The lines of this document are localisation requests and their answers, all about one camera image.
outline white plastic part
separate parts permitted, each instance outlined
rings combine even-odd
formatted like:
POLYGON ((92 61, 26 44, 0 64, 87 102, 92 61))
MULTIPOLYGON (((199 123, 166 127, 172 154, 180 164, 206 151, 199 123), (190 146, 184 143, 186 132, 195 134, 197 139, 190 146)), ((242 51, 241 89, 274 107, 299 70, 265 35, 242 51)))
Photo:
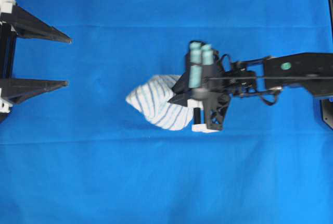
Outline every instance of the white plastic part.
POLYGON ((218 130, 207 129, 206 123, 202 124, 193 124, 192 125, 193 132, 203 132, 203 133, 214 133, 218 132, 218 130))
POLYGON ((203 110, 202 101, 197 101, 194 99, 187 100, 187 107, 188 108, 200 108, 201 110, 203 110))
POLYGON ((9 113, 12 104, 1 98, 2 89, 0 88, 0 113, 9 113))
POLYGON ((0 0, 0 13, 11 14, 13 5, 16 5, 15 0, 0 0))

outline cloth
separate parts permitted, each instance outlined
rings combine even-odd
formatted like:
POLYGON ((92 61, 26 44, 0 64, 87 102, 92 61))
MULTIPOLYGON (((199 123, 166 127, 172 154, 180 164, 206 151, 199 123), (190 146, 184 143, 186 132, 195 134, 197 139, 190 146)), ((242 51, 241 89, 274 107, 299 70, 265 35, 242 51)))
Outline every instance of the cloth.
POLYGON ((150 123, 168 130, 181 130, 193 118, 193 108, 168 103, 174 96, 171 88, 177 75, 153 76, 135 88, 126 101, 142 113, 150 123))
POLYGON ((0 125, 1 224, 333 223, 333 132, 305 89, 272 107, 232 98, 211 134, 163 130, 124 100, 182 74, 190 40, 234 61, 332 52, 327 0, 17 2, 73 43, 17 40, 16 78, 69 86, 0 125))

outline black fork-like structure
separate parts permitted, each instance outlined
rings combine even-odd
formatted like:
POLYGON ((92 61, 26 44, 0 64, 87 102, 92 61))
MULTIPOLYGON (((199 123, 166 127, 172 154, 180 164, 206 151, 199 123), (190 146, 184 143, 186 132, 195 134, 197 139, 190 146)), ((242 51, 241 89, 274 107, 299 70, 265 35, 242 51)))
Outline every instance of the black fork-like structure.
POLYGON ((15 0, 0 0, 0 122, 14 104, 67 86, 67 81, 12 77, 16 39, 45 39, 71 43, 71 39, 19 7, 15 0))

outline striped cloth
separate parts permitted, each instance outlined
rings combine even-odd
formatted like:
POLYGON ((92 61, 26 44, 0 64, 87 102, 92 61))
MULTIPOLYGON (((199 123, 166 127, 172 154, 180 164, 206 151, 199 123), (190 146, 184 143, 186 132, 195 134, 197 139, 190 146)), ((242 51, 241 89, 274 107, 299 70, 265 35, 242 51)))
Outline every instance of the striped cloth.
POLYGON ((177 75, 153 76, 134 89, 126 101, 150 123, 163 129, 181 130, 192 120, 193 109, 168 103, 174 96, 171 88, 179 78, 177 75))

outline blue stripe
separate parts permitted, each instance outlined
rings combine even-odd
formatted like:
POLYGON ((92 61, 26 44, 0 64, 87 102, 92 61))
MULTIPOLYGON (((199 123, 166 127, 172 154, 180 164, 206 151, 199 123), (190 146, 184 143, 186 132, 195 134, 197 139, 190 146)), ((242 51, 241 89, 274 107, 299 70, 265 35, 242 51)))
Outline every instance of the blue stripe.
POLYGON ((156 81, 161 86, 161 89, 163 91, 163 96, 165 96, 165 91, 164 91, 164 88, 163 88, 162 84, 158 81, 158 79, 156 79, 156 81))
POLYGON ((145 93, 145 91, 144 91, 144 89, 143 89, 142 86, 140 86, 140 88, 141 88, 142 95, 143 95, 143 97, 144 97, 144 99, 145 99, 145 101, 146 101, 146 104, 147 104, 147 107, 148 107, 148 110, 149 110, 149 115, 151 115, 151 111, 150 111, 150 107, 149 107, 149 102, 148 102, 148 99, 147 99, 146 93, 145 93))
POLYGON ((136 97, 137 102, 139 103, 141 112, 144 113, 144 109, 142 108, 141 102, 140 102, 139 97, 137 95, 137 90, 135 90, 135 97, 136 97))
POLYGON ((166 85, 170 88, 169 83, 172 84, 172 82, 170 82, 169 80, 165 79, 163 76, 160 76, 160 78, 162 78, 163 82, 165 82, 166 85))
POLYGON ((168 106, 168 108, 166 109, 166 112, 165 112, 165 114, 164 114, 164 116, 162 116, 161 117, 161 119, 159 119, 156 123, 155 123, 155 125, 157 125, 157 124, 159 124, 166 116, 167 116, 167 114, 168 114, 168 112, 169 112, 169 109, 170 109, 170 107, 172 106, 173 104, 171 104, 170 103, 170 105, 168 106))
POLYGON ((176 115, 175 120, 173 121, 173 123, 171 124, 171 126, 168 127, 168 129, 171 129, 171 128, 175 125, 175 123, 176 123, 176 121, 177 121, 177 119, 178 119, 178 116, 181 114, 183 108, 184 108, 184 107, 181 107, 181 110, 179 110, 178 114, 176 115))
POLYGON ((154 107, 154 117, 155 117, 155 115, 156 115, 155 100, 154 100, 154 95, 152 94, 152 90, 150 87, 150 82, 148 82, 148 87, 149 87, 149 91, 150 91, 150 95, 151 95, 152 105, 154 107))
POLYGON ((174 80, 175 82, 177 82, 177 80, 174 77, 172 77, 171 75, 169 75, 169 77, 171 77, 172 80, 174 80))
POLYGON ((190 111, 190 109, 189 108, 187 108, 187 113, 186 113, 186 117, 185 117, 185 122, 184 122, 184 126, 183 126, 183 128, 185 128, 186 127, 186 122, 187 122, 187 116, 188 116, 188 112, 190 111))

